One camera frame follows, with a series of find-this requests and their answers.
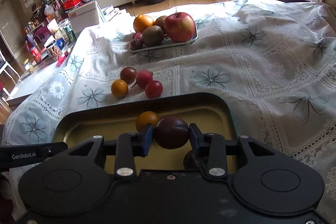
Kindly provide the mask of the dark black fruit cluster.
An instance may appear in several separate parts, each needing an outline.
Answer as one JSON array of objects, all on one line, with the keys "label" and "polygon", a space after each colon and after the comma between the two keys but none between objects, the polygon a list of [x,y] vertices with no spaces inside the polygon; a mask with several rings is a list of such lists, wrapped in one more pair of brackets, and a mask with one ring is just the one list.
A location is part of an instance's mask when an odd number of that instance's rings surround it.
[{"label": "dark black fruit cluster", "polygon": [[187,170],[192,169],[205,169],[208,162],[207,156],[199,156],[194,153],[194,151],[189,151],[184,159],[183,166]]}]

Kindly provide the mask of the dark purple plum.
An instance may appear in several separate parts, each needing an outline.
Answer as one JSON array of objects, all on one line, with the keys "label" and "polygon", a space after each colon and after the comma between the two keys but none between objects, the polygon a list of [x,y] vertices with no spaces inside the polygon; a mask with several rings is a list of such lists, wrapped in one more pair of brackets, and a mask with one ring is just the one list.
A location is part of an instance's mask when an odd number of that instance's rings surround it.
[{"label": "dark purple plum", "polygon": [[183,119],[166,116],[157,123],[153,138],[164,149],[181,148],[189,140],[189,127]]}]

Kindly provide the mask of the small red cherry tomato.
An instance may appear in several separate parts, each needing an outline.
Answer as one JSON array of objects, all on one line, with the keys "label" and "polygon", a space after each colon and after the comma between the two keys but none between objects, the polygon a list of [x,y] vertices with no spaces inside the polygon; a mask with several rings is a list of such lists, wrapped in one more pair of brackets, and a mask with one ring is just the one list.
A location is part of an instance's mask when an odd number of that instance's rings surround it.
[{"label": "small red cherry tomato", "polygon": [[161,82],[156,80],[150,81],[145,88],[145,94],[147,98],[150,99],[159,98],[162,92],[163,92],[163,85]]}]

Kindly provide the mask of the pink red tomato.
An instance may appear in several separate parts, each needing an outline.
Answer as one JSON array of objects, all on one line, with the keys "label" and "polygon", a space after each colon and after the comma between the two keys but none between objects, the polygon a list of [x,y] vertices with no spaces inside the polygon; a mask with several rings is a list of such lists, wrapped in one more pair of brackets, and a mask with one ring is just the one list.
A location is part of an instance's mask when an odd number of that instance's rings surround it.
[{"label": "pink red tomato", "polygon": [[150,71],[139,71],[136,75],[136,84],[140,87],[145,89],[149,82],[153,80],[153,74]]}]

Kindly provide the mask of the dark red tomato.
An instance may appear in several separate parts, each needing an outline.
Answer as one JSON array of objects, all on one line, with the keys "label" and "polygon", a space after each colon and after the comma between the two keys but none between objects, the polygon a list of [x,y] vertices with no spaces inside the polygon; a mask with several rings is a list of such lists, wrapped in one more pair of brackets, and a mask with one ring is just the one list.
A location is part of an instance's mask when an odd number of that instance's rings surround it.
[{"label": "dark red tomato", "polygon": [[133,67],[125,67],[120,71],[120,79],[128,85],[134,83],[137,76],[137,71]]}]

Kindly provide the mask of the glass jar with snacks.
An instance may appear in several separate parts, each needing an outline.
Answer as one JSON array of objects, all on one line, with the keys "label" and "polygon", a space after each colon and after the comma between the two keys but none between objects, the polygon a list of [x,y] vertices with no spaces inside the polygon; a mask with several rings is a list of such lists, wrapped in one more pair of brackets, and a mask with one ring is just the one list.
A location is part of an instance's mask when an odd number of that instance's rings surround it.
[{"label": "glass jar with snacks", "polygon": [[34,66],[32,65],[32,63],[30,62],[29,59],[25,59],[25,61],[23,62],[23,66],[24,66],[26,72],[27,72],[29,75],[31,75],[31,74],[34,73],[35,68],[34,68]]}]

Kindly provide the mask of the dark red plum on plate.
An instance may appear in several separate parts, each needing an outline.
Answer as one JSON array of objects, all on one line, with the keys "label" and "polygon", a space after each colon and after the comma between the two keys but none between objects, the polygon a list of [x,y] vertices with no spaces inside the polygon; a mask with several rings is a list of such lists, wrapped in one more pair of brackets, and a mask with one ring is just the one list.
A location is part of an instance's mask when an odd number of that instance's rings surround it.
[{"label": "dark red plum on plate", "polygon": [[129,43],[129,49],[131,51],[136,51],[136,50],[140,50],[143,47],[143,43],[141,39],[133,39],[130,43]]}]

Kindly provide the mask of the white lace tablecloth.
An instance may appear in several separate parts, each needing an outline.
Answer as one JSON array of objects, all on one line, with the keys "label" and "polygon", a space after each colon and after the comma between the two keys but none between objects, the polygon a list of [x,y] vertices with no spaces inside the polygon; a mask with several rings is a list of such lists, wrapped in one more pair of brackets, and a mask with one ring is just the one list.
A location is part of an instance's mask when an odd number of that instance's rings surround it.
[{"label": "white lace tablecloth", "polygon": [[49,143],[71,113],[146,100],[125,98],[112,82],[125,67],[153,73],[161,103],[210,93],[230,108],[238,135],[314,168],[325,183],[318,211],[335,222],[335,10],[324,3],[234,0],[177,6],[198,37],[187,46],[131,53],[133,17],[85,28],[60,70],[44,80],[7,120],[3,145]]}]

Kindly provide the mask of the red tin can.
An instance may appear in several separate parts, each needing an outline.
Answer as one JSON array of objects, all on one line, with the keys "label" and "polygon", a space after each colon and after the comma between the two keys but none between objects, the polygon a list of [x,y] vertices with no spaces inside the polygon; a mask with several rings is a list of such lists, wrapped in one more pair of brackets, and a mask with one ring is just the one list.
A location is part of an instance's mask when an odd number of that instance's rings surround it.
[{"label": "red tin can", "polygon": [[36,64],[40,64],[42,62],[42,56],[36,46],[31,47],[29,49],[29,53],[33,57],[33,60],[36,62]]}]

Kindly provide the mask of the white fruit plate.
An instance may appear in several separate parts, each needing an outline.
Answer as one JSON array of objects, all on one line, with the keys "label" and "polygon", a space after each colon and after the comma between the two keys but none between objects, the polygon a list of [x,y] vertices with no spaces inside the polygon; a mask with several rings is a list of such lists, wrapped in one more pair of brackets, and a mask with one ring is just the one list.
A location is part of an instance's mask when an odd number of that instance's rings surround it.
[{"label": "white fruit plate", "polygon": [[195,32],[193,34],[193,37],[190,40],[188,40],[187,42],[175,42],[171,38],[164,38],[163,42],[159,46],[147,47],[147,46],[143,45],[143,47],[141,49],[138,49],[138,50],[131,50],[130,47],[127,47],[127,49],[131,53],[139,53],[139,52],[145,52],[145,51],[161,50],[161,49],[165,49],[165,48],[190,45],[190,44],[192,44],[197,39],[198,39],[198,29],[195,28]]}]

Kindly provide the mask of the pink plum on plate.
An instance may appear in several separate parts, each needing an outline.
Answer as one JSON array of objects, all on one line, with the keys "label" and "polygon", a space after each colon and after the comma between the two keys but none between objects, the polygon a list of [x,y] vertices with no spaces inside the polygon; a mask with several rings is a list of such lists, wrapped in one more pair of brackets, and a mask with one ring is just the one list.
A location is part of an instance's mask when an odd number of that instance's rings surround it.
[{"label": "pink plum on plate", "polygon": [[137,39],[137,40],[142,40],[142,33],[141,32],[136,32],[134,34],[132,34],[132,37],[131,37],[133,40],[134,39]]}]

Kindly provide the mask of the front brown kiwi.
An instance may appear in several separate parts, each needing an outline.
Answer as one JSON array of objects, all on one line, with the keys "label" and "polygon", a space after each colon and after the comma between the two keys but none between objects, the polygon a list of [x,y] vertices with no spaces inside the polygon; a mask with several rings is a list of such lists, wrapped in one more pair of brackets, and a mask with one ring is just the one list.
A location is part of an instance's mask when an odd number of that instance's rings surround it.
[{"label": "front brown kiwi", "polygon": [[161,45],[164,39],[163,30],[156,25],[149,26],[142,33],[142,41],[147,47],[155,47]]}]

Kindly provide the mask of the brown kiwi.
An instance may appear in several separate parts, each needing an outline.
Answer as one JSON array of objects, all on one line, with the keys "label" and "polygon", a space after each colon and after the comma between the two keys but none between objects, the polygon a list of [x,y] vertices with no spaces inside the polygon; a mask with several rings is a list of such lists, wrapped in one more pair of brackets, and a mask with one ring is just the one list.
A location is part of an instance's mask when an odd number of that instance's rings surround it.
[{"label": "brown kiwi", "polygon": [[163,30],[156,25],[149,26],[142,33],[142,41],[147,47],[155,47],[161,45],[164,39]]},{"label": "brown kiwi", "polygon": [[163,31],[165,31],[165,19],[166,18],[167,18],[167,16],[165,16],[165,15],[160,16],[155,20],[154,24],[156,26],[159,26]]}]

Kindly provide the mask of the large red apple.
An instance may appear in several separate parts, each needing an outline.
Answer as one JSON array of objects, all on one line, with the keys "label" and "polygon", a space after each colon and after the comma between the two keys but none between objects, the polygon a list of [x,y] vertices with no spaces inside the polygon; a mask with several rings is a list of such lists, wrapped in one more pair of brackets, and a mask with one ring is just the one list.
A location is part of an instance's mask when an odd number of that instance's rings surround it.
[{"label": "large red apple", "polygon": [[169,38],[181,43],[193,38],[196,24],[188,13],[176,12],[165,19],[164,29]]}]

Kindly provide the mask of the orange with stem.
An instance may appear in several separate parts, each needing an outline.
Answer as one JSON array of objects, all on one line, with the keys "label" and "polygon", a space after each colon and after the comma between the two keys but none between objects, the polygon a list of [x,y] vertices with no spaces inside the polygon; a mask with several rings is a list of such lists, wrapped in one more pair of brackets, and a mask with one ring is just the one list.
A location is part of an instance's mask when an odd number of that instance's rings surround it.
[{"label": "orange with stem", "polygon": [[139,14],[133,21],[133,29],[135,32],[143,33],[148,27],[154,25],[154,19],[145,14]]}]

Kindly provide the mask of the back brown kiwi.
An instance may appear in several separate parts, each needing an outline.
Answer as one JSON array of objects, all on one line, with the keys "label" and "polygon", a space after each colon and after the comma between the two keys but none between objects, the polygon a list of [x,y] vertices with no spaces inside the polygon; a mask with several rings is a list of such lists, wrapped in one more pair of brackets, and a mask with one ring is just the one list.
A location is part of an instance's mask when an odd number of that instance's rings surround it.
[{"label": "back brown kiwi", "polygon": [[154,24],[156,26],[159,26],[163,31],[165,31],[165,19],[166,18],[167,18],[167,16],[165,16],[165,15],[160,16],[155,20]]}]

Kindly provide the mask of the white desk calendar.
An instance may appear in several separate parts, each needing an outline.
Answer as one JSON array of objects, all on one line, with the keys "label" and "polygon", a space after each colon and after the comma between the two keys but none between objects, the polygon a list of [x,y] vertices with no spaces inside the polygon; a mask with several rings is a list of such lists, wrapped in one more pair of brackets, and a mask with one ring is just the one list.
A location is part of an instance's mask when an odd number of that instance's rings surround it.
[{"label": "white desk calendar", "polygon": [[96,1],[88,2],[85,5],[69,11],[68,18],[70,19],[72,30],[76,37],[80,35],[84,28],[95,26],[103,22],[101,19],[100,6]]}]

